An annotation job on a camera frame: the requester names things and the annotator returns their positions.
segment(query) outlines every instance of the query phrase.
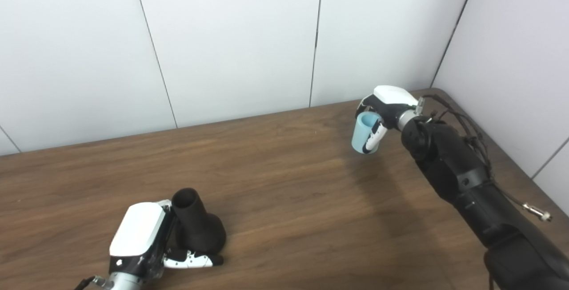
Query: black vase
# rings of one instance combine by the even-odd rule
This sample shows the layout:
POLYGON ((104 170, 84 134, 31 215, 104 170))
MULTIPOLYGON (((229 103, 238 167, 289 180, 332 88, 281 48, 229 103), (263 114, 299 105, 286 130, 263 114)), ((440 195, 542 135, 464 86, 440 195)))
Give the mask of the black vase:
POLYGON ((172 197, 178 218, 176 242, 180 248, 217 254, 225 245, 225 229, 217 215, 207 213, 197 191, 181 189, 172 197))

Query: wooden table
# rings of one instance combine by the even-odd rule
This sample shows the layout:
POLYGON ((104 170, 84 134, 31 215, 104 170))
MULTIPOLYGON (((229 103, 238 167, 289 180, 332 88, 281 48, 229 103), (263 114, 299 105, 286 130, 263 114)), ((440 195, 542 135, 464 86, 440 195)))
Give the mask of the wooden table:
MULTIPOLYGON (((415 95, 427 92, 441 93, 415 95)), ((352 149, 357 103, 1 157, 2 289, 107 276, 126 209, 183 187, 223 220, 225 265, 167 270, 146 289, 485 289, 484 248, 400 134, 373 155, 352 149)), ((498 180, 553 213, 551 224, 532 221, 568 253, 567 216, 489 145, 498 180)))

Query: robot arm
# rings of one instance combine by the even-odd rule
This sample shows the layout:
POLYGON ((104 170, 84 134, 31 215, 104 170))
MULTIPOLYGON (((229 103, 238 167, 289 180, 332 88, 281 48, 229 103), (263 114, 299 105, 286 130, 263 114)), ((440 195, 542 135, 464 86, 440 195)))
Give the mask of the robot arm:
POLYGON ((224 243, 220 219, 205 212, 193 189, 178 191, 172 201, 136 203, 126 211, 109 247, 109 278, 93 276, 75 289, 93 282, 104 290, 140 290, 146 282, 160 278, 164 268, 219 266, 223 257, 216 253, 224 243), (173 232, 183 248, 169 247, 173 232))
MULTIPOLYGON (((368 107, 386 128, 401 131, 402 144, 435 192, 488 248, 484 262, 501 289, 569 289, 569 260, 508 201, 515 199, 494 182, 488 159, 476 153, 476 140, 461 137, 440 118, 422 116, 421 100, 411 97, 403 89, 379 86, 357 113, 368 107)), ((551 221, 549 213, 518 203, 551 221)))

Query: cable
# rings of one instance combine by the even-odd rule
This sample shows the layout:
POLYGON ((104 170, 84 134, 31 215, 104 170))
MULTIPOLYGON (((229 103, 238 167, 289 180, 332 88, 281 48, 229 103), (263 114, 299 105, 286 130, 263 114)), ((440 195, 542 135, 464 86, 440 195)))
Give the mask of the cable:
POLYGON ((524 202, 521 202, 520 200, 516 199, 513 195, 511 195, 510 193, 508 193, 506 190, 502 189, 500 187, 500 185, 498 185, 498 182, 494 182, 494 185, 496 186, 496 188, 498 188, 498 190, 500 192, 502 192, 503 195, 505 195, 508 199, 510 199, 510 201, 512 201, 513 203, 515 203, 516 205, 519 205, 520 207, 524 206, 524 202))
POLYGON ((89 277, 89 278, 84 278, 84 279, 81 280, 81 282, 79 282, 79 284, 75 287, 75 290, 83 290, 83 289, 87 288, 87 286, 89 286, 89 283, 91 283, 94 279, 95 279, 95 276, 92 276, 92 277, 89 277))
POLYGON ((439 95, 424 95, 423 97, 431 98, 440 103, 441 105, 443 105, 445 108, 447 108, 447 110, 441 114, 439 120, 446 113, 452 114, 457 119, 457 121, 461 124, 462 128, 464 129, 464 132, 466 132, 467 136, 465 139, 467 140, 467 143, 470 146, 472 146, 475 152, 482 158, 482 160, 488 167, 488 175, 490 179, 493 179, 494 173, 492 171, 492 163, 490 162, 490 156, 488 155, 488 147, 486 146, 486 143, 484 143, 484 135, 482 134, 481 130, 479 130, 478 127, 475 125, 475 122, 472 121, 472 119, 469 116, 454 110, 453 107, 447 101, 445 101, 445 99, 441 98, 439 95), (472 135, 469 126, 470 128, 472 128, 472 130, 474 130, 476 136, 472 135))

